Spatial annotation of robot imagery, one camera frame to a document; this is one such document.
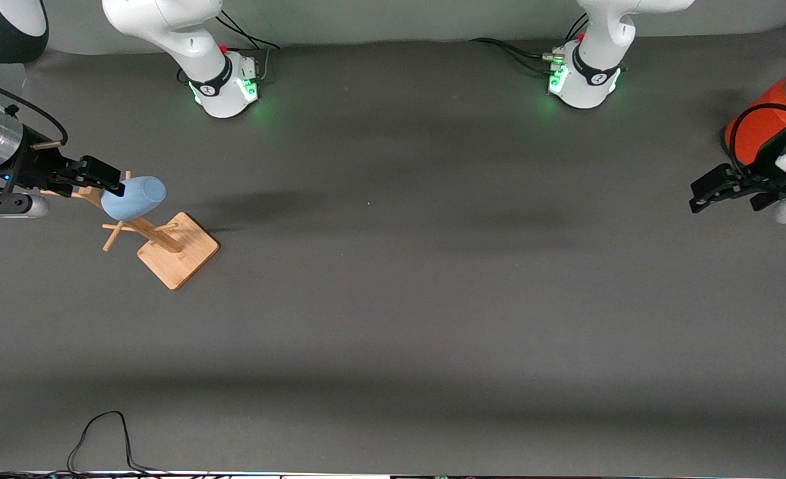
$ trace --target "black strap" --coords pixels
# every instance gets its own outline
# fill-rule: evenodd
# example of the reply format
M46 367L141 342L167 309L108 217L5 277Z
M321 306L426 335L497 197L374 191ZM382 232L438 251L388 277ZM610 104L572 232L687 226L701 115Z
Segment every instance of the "black strap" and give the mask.
M588 84L591 86L600 86L605 84L606 80L611 79L612 75L617 72L618 67L620 64L615 65L614 67L609 68L608 70L598 70L594 67L590 67L582 61L582 57L579 56L579 45L573 49L573 66L576 67L576 70L579 73L582 73L582 76L585 77L585 80L588 81Z
M222 90L222 87L225 86L229 79L231 79L233 63L231 59L225 55L222 55L222 57L225 57L225 67L222 68L222 73L219 73L219 76L205 82L196 82L193 79L189 80L190 84L192 84L192 86L194 86L195 89L200 91L204 96L215 96L219 94L219 91Z

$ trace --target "green led light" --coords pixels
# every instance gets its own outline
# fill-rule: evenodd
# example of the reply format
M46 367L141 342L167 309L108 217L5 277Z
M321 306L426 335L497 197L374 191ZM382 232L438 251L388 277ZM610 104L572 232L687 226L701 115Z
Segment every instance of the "green led light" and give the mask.
M192 94L195 95L195 103L201 105L201 98L198 98L198 91L195 91L195 87L192 86L192 82L187 82L189 85L189 89L192 90Z
M239 85L242 96L244 96L247 101L251 102L257 100L257 90L254 80L236 79L236 84Z
M567 65L562 65L553 76L556 77L550 82L550 91L553 93L561 92L561 87L564 86L564 81L567 79Z
M618 84L618 77L620 76L620 68L614 73L614 79L612 79L612 86L608 88L609 93L614 91L615 85Z

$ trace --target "wooden base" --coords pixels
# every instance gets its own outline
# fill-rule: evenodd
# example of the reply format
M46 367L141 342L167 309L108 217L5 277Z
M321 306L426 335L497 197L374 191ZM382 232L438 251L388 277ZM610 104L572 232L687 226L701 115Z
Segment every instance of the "wooden base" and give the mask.
M172 253L148 241L136 254L168 289L176 290L219 251L219 243L186 213L178 213L168 223L177 224L165 233L179 241L183 251Z

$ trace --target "gray wall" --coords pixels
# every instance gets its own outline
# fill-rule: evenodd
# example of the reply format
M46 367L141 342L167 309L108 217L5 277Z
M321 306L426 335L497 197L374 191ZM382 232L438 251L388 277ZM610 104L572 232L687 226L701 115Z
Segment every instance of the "gray wall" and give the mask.
M99 0L45 4L51 49L156 51L113 30ZM561 37L581 14L573 0L225 0L225 10L254 36L282 45ZM636 23L642 36L756 33L786 24L786 0L697 0L684 12L643 15ZM245 44L215 21L206 25L220 43Z

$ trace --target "gray table surface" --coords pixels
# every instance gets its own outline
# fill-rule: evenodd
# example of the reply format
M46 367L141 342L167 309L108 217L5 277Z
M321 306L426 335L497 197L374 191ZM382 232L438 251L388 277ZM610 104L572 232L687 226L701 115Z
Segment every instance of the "gray table surface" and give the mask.
M68 155L222 249L171 292L84 202L0 221L0 469L117 408L160 468L786 476L786 227L688 209L786 29L627 61L583 112L487 45L290 48L217 120L168 55L46 55ZM123 467L118 424L78 466Z

